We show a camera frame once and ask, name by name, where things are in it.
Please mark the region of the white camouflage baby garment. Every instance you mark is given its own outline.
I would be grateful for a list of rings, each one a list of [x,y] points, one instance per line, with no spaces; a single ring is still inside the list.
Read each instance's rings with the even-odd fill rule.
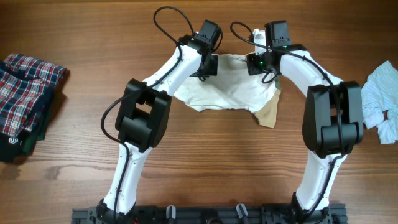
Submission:
[[[261,126],[273,128],[281,93],[273,73],[250,75],[244,55],[218,56],[216,76],[205,81],[190,77],[174,97],[198,112],[203,110],[248,110]]]

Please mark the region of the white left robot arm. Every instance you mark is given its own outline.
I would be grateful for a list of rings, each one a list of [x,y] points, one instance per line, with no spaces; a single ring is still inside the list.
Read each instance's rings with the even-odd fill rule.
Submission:
[[[111,188],[96,207],[102,222],[133,220],[139,179],[147,156],[165,134],[172,97],[187,78],[216,75],[213,52],[222,36],[221,28],[206,20],[199,32],[176,41],[175,52],[158,71],[142,82],[130,80],[116,100],[120,106],[115,122],[119,159]]]

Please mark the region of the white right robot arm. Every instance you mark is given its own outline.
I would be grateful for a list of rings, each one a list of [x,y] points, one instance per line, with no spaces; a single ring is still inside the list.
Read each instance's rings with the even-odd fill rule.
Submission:
[[[292,204],[297,218],[320,219],[340,165],[363,140],[361,87],[333,76],[303,45],[293,44],[286,21],[252,30],[249,43],[255,46],[248,55],[250,75],[263,73],[263,83],[283,75],[306,97],[302,136],[308,160]]]

